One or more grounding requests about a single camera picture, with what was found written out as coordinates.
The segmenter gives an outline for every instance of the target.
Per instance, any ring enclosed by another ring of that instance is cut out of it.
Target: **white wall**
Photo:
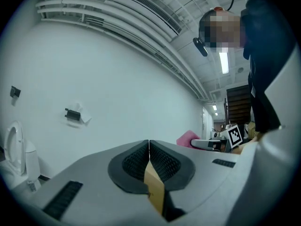
[[[0,34],[0,79],[5,76],[7,61],[14,56],[14,49],[20,40],[41,21],[41,15],[37,13],[35,4],[41,0],[24,0],[12,15],[2,34]],[[0,133],[0,146],[3,147],[4,137]]]
[[[76,26],[40,23],[0,56],[0,133],[19,120],[53,177],[77,159],[121,144],[175,143],[201,135],[202,106],[178,80],[133,48]],[[13,103],[11,86],[21,89]],[[70,124],[65,107],[81,102],[88,125]]]

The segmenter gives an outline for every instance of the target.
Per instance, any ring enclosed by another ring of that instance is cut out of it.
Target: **fluorescent light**
[[[222,73],[229,73],[229,64],[228,64],[228,54],[220,53],[221,64],[222,64]]]

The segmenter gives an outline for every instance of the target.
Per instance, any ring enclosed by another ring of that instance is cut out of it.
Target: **toilet seat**
[[[14,121],[7,128],[4,154],[9,167],[18,175],[22,175],[25,170],[24,139],[22,126],[18,121]]]

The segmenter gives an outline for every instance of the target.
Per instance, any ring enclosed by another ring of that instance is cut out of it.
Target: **toilet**
[[[8,189],[23,199],[41,187],[38,180],[40,166],[35,146],[23,137],[21,123],[14,121],[5,134],[5,160],[0,162],[0,173]]]

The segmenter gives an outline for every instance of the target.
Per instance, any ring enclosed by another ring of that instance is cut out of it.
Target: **wall-mounted toilet paper holder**
[[[12,86],[11,89],[10,89],[10,96],[12,98],[14,98],[14,96],[17,96],[19,97],[20,96],[20,93],[21,93],[21,90],[17,89],[16,87]]]
[[[80,112],[69,110],[68,108],[65,108],[65,110],[67,111],[65,117],[76,121],[80,120]]]

